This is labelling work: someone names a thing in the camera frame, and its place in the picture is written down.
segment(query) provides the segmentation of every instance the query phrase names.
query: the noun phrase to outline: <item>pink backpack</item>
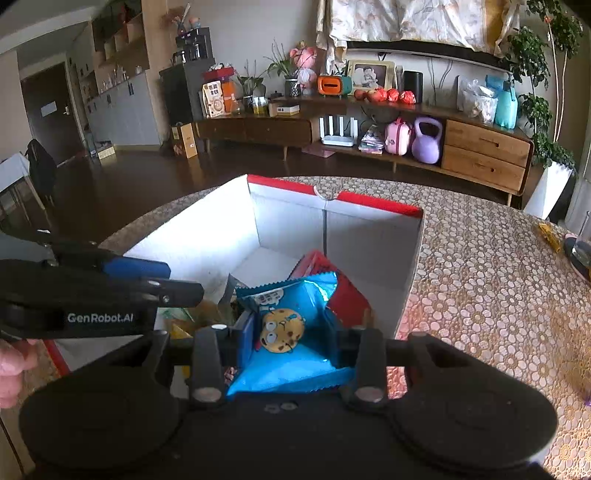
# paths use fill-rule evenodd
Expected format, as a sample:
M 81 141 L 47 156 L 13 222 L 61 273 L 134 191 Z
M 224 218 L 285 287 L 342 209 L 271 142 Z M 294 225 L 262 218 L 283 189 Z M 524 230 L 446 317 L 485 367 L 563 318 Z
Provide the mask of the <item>pink backpack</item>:
M 394 155 L 406 155 L 413 129 L 400 117 L 386 127 L 386 151 Z

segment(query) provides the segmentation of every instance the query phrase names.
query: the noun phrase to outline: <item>snack box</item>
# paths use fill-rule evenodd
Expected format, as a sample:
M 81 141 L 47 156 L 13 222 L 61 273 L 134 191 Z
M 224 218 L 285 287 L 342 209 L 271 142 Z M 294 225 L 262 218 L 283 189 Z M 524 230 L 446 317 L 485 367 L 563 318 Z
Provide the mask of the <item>snack box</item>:
M 374 326 L 393 338 L 414 279 L 423 216 L 415 206 L 351 192 L 327 200 L 313 186 L 248 175 L 189 206 L 126 255 L 166 262 L 170 278 L 198 281 L 205 298 L 217 302 L 229 274 L 249 287 L 282 281 L 318 250 L 369 301 Z M 164 328 L 160 315 L 155 328 Z M 73 370 L 130 340 L 57 340 L 53 356 Z

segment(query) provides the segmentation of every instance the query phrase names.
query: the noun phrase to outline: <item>plant pot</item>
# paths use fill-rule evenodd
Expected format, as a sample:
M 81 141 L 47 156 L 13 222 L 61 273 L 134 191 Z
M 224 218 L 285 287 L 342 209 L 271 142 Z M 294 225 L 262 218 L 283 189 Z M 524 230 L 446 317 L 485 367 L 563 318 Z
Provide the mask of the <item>plant pot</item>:
M 542 220 L 548 218 L 572 172 L 570 168 L 553 161 L 552 165 L 544 170 L 523 211 Z
M 285 96 L 299 97 L 301 95 L 300 84 L 297 79 L 285 79 Z
M 242 103 L 247 113 L 252 113 L 252 95 L 245 95 L 242 97 Z

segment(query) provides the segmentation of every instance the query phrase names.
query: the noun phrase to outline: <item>snack bag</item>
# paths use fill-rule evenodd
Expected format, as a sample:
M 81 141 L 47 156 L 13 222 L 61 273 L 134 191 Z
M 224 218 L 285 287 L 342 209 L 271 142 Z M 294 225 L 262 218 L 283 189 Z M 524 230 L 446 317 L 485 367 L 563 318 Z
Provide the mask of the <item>snack bag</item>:
M 333 272 L 257 288 L 238 288 L 245 308 L 253 310 L 254 349 L 228 389 L 238 392 L 305 393 L 347 383 L 352 368 L 329 361 L 334 328 L 325 307 L 337 286 Z
M 373 327 L 374 314 L 367 299 L 355 288 L 345 274 L 330 263 L 330 260 L 318 250 L 312 250 L 304 255 L 291 272 L 290 278 L 305 277 L 327 271 L 336 273 L 338 283 L 335 293 L 328 301 L 328 310 L 346 328 L 356 325 Z

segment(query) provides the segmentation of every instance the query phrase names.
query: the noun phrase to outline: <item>plastic bag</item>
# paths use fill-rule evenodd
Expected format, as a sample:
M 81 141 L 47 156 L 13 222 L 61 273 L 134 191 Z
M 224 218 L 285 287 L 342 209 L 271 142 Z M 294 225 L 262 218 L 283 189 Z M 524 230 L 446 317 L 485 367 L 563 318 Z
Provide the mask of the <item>plastic bag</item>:
M 234 379 L 228 395 L 238 392 L 306 393 L 347 383 L 352 368 L 329 360 L 334 318 L 325 314 L 335 292 L 333 272 L 286 280 L 257 288 L 239 288 L 242 304 L 257 315 L 254 350 Z
M 484 124 L 491 124 L 495 120 L 498 99 L 495 91 L 480 85 L 478 80 L 472 80 L 463 91 L 464 113 L 470 118 L 476 118 Z

